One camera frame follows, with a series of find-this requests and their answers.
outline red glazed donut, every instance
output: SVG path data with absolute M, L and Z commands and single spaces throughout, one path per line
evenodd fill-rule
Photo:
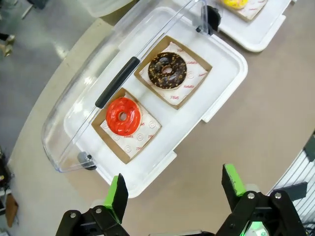
M 136 132 L 141 123 L 138 105 L 129 98 L 120 97 L 114 100 L 107 109 L 107 125 L 111 131 L 120 136 Z

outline white tray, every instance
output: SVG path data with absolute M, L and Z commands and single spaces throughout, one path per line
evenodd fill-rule
M 268 46 L 285 20 L 283 12 L 290 2 L 291 0 L 268 0 L 261 12 L 252 21 L 246 22 L 225 9 L 218 0 L 207 0 L 208 5 L 219 10 L 219 30 L 251 52 L 261 52 Z
M 106 75 L 117 74 L 174 14 L 170 8 L 159 7 L 140 22 L 119 46 L 120 52 L 102 72 L 89 95 L 80 101 L 80 107 L 90 111 L 91 106 L 110 82 Z M 172 162 L 176 157 L 174 148 L 201 119 L 210 120 L 244 80 L 248 71 L 242 55 L 216 36 L 197 33 L 187 18 L 183 17 L 167 35 L 188 46 L 213 66 L 196 93 L 181 109 L 175 110 L 131 75 L 123 87 L 161 123 L 162 128 L 158 135 L 128 164 L 119 160 L 91 126 L 77 142 L 82 151 L 88 150 L 94 157 L 97 163 L 96 170 L 108 183 L 111 183 L 118 173 L 123 174 L 130 198 L 138 196 Z M 84 120 L 81 114 L 83 113 L 72 113 L 64 120 L 65 131 L 70 137 Z

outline chocolate donut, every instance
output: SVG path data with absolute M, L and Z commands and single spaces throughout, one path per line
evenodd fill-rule
M 159 53 L 148 69 L 152 83 L 161 89 L 173 89 L 181 85 L 186 77 L 185 61 L 176 53 Z

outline clear plastic lid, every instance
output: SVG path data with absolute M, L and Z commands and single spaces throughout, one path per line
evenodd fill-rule
M 115 25 L 112 33 L 100 43 L 71 80 L 42 130 L 44 149 L 56 170 L 66 172 L 80 168 L 93 169 L 97 166 L 97 160 L 90 153 L 101 147 L 82 145 L 81 136 L 108 100 L 133 74 L 150 49 L 184 15 L 189 15 L 192 19 L 189 22 L 192 29 L 196 29 L 200 34 L 208 33 L 206 1 L 182 2 L 180 5 L 169 0 L 140 1 Z M 150 35 L 146 33 L 145 37 L 141 37 L 143 25 L 139 23 L 146 21 L 154 24 L 157 19 L 152 17 L 152 12 L 157 8 L 172 11 L 168 11 L 168 16 L 162 18 L 163 22 L 159 19 L 158 25 L 162 27 L 152 28 Z M 200 15 L 191 15 L 191 8 L 194 8 L 194 12 L 198 9 Z M 136 43 L 126 40 L 131 37 L 137 37 Z M 137 53 L 132 57 L 124 57 L 131 51 Z M 120 68 L 113 66 L 118 61 L 122 65 Z

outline donut hole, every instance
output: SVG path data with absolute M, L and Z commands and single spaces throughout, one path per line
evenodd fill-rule
M 171 68 L 171 66 L 166 65 L 165 67 L 162 68 L 162 73 L 163 73 L 163 74 L 168 74 L 168 73 L 171 73 L 172 70 L 173 70 L 173 69 Z
M 127 114 L 125 112 L 120 112 L 118 115 L 120 121 L 125 121 L 127 119 Z

